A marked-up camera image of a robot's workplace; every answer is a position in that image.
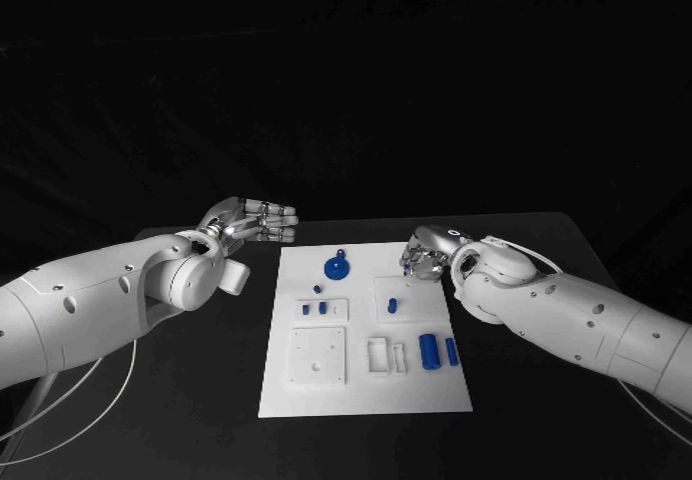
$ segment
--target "table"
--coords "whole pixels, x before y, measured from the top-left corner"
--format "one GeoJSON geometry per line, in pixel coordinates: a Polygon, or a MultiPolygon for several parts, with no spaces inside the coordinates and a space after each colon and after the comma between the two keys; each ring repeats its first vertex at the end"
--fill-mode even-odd
{"type": "MultiPolygon", "coordinates": [[[[303,223],[295,245],[406,241],[418,225],[494,235],[611,288],[584,236],[561,213],[303,223]]],[[[144,230],[138,239],[187,227],[144,230]]],[[[141,338],[125,394],[93,429],[3,480],[98,478],[683,478],[692,450],[617,382],[476,320],[442,282],[473,413],[258,419],[279,249],[246,244],[239,297],[216,291],[141,338]]],[[[30,427],[17,458],[59,443],[119,389],[131,347],[30,427]]],[[[46,402],[86,367],[57,375],[46,402]]]]}

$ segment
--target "robotic hand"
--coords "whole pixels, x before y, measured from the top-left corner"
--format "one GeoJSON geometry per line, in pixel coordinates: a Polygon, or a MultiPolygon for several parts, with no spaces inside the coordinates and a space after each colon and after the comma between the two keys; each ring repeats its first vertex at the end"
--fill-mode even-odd
{"type": "Polygon", "coordinates": [[[196,230],[75,255],[0,287],[0,389],[76,367],[140,338],[249,275],[245,241],[292,242],[295,209],[232,197],[196,230]]]}
{"type": "Polygon", "coordinates": [[[571,363],[625,381],[692,413],[692,330],[604,286],[562,273],[519,245],[474,241],[421,226],[403,249],[403,275],[438,281],[450,267],[468,313],[571,363]],[[522,253],[556,271],[545,275],[522,253]]]}

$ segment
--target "black table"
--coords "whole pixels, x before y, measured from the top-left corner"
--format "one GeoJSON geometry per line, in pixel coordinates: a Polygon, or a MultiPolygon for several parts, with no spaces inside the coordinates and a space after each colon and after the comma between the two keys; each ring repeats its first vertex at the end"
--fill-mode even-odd
{"type": "MultiPolygon", "coordinates": [[[[295,245],[406,241],[424,223],[496,235],[614,288],[579,230],[559,213],[304,223],[295,245]]],[[[138,239],[186,227],[150,229],[138,239]]],[[[140,340],[134,375],[93,429],[7,468],[37,478],[687,478],[692,449],[638,409],[617,382],[484,324],[442,282],[473,413],[258,419],[279,249],[246,244],[242,296],[216,291],[140,340]]],[[[119,389],[125,346],[72,398],[29,429],[21,458],[95,418],[119,389]]],[[[57,375],[46,402],[85,367],[57,375]]]]}

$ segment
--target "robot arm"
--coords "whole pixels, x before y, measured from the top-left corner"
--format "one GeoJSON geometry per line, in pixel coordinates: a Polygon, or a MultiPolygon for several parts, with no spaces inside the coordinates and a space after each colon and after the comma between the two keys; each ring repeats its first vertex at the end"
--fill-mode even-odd
{"type": "Polygon", "coordinates": [[[454,297],[476,318],[692,413],[687,323],[572,275],[543,275],[493,237],[473,241],[454,230],[418,227],[399,263],[405,275],[434,281],[448,266],[454,297]]]}
{"type": "Polygon", "coordinates": [[[0,389],[101,358],[216,288],[239,295],[249,269],[228,257],[245,240],[292,242],[294,214],[232,197],[196,230],[56,260],[0,287],[0,389]]]}

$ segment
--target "black background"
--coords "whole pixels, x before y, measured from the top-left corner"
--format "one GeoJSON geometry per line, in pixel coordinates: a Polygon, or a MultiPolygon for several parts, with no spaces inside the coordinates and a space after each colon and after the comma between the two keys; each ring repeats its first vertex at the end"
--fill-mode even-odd
{"type": "Polygon", "coordinates": [[[305,221],[561,211],[689,318],[685,6],[3,5],[7,280],[232,195],[305,221]]]}

